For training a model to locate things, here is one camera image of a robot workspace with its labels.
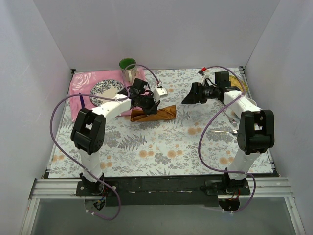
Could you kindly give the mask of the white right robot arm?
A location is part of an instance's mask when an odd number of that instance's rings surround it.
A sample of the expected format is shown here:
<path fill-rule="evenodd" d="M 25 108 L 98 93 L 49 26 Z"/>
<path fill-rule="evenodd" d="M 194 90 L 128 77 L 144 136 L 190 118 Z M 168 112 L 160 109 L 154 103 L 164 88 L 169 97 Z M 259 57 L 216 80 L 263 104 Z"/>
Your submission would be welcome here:
<path fill-rule="evenodd" d="M 205 182 L 208 195 L 234 194 L 249 195 L 247 173 L 255 160 L 274 145 L 274 114 L 262 110 L 243 95 L 243 87 L 232 86 L 227 71 L 215 73 L 211 82 L 203 76 L 202 82 L 194 82 L 182 104 L 204 104 L 208 99 L 216 99 L 230 108 L 240 119 L 237 137 L 238 151 L 233 162 L 221 170 L 217 180 Z"/>

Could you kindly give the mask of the orange cloth napkin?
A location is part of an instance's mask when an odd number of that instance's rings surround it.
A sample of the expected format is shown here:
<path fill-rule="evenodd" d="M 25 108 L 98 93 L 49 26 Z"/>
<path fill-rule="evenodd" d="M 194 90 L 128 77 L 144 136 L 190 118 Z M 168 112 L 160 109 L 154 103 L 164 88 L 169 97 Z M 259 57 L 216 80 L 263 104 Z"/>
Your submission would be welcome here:
<path fill-rule="evenodd" d="M 158 109 L 156 114 L 145 114 L 142 110 L 133 109 L 131 112 L 131 122 L 150 122 L 150 121 L 163 121 L 173 120 L 177 116 L 176 105 L 168 106 Z"/>

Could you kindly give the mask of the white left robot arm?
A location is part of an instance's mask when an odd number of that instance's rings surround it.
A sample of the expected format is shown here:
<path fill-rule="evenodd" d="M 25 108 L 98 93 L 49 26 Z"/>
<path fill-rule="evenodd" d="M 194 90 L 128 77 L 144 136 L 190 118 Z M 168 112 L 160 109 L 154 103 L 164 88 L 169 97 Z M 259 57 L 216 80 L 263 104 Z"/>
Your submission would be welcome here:
<path fill-rule="evenodd" d="M 100 166 L 99 150 L 104 143 L 105 128 L 108 121 L 134 107 L 142 109 L 144 114 L 157 113 L 162 95 L 167 91 L 161 86 L 149 89 L 146 81 L 136 78 L 128 88 L 123 88 L 114 98 L 92 108 L 82 108 L 71 133 L 71 140 L 79 150 L 84 170 L 80 173 L 84 189 L 94 196 L 104 190 L 104 174 Z"/>

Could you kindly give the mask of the silver metal fork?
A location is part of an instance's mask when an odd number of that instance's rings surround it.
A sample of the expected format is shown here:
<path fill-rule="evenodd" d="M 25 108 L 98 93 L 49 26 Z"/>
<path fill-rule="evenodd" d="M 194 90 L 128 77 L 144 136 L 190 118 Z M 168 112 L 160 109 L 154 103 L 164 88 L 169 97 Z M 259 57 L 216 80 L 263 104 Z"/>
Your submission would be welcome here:
<path fill-rule="evenodd" d="M 225 105 L 222 104 L 221 102 L 219 102 L 219 106 L 220 106 L 221 109 L 225 107 Z M 231 125 L 232 125 L 233 127 L 237 127 L 237 122 L 236 122 L 236 120 L 227 114 L 226 109 L 223 110 L 223 113 L 224 113 L 225 116 L 228 118 L 228 120 L 229 120 L 229 122 L 231 123 Z"/>

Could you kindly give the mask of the silver metal spoon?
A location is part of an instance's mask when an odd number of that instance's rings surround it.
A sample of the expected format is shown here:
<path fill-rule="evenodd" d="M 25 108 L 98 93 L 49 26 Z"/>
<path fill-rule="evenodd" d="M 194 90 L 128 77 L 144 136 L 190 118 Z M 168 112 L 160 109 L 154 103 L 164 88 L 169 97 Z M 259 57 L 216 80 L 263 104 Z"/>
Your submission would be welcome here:
<path fill-rule="evenodd" d="M 237 135 L 237 134 L 238 134 L 238 131 L 237 131 L 237 130 L 222 131 L 222 130 L 213 130 L 213 129 L 211 129 L 210 132 L 214 132 L 214 133 L 226 133 L 226 134 L 232 134 L 232 135 Z"/>

